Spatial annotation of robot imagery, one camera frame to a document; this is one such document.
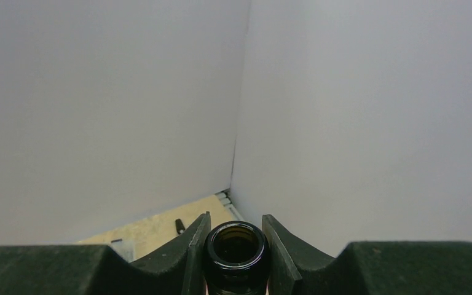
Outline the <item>green wine bottle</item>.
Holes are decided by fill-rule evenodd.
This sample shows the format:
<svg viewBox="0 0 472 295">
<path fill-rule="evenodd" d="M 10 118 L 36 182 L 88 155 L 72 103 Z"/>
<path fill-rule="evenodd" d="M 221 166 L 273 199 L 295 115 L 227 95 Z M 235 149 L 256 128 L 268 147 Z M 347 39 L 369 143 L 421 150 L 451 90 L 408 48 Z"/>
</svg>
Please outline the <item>green wine bottle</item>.
<svg viewBox="0 0 472 295">
<path fill-rule="evenodd" d="M 202 270 L 208 294 L 265 294 L 270 268 L 268 239 L 251 223 L 222 223 L 205 239 Z"/>
</svg>

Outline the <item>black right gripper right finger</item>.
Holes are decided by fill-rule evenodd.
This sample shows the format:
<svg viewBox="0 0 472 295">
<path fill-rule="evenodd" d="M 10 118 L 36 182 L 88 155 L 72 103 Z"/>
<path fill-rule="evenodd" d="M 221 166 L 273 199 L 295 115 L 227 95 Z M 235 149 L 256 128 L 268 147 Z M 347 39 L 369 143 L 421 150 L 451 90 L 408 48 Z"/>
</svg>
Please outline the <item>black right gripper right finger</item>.
<svg viewBox="0 0 472 295">
<path fill-rule="evenodd" d="M 471 242 L 351 242 L 332 257 L 270 214 L 270 294 L 472 294 Z"/>
</svg>

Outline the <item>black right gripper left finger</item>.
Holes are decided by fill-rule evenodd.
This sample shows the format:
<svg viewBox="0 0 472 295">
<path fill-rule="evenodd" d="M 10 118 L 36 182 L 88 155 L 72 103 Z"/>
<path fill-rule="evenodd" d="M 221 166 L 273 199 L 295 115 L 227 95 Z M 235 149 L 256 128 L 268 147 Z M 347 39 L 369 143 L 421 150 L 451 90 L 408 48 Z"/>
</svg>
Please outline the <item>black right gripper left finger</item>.
<svg viewBox="0 0 472 295">
<path fill-rule="evenodd" d="M 109 245 L 0 246 L 0 294 L 204 294 L 211 217 L 127 262 Z"/>
</svg>

